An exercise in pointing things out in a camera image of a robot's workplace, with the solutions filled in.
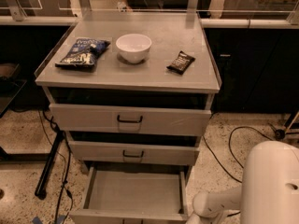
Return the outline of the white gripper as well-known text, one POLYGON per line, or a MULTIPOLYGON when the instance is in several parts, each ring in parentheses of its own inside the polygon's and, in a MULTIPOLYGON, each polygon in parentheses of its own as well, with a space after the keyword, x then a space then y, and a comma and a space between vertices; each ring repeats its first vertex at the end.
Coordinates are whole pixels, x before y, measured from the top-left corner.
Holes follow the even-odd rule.
POLYGON ((192 213, 185 224, 221 224, 226 217, 227 214, 225 212, 219 213, 215 217, 200 217, 192 213))

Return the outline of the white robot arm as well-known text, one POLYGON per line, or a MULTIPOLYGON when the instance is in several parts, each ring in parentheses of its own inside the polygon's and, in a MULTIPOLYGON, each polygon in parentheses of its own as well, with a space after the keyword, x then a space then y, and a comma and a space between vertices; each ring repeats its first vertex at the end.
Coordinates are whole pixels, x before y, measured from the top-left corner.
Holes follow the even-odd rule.
POLYGON ((221 224, 230 210, 240 224, 299 224, 299 148, 265 141, 249 153, 240 186, 199 192, 185 224, 221 224))

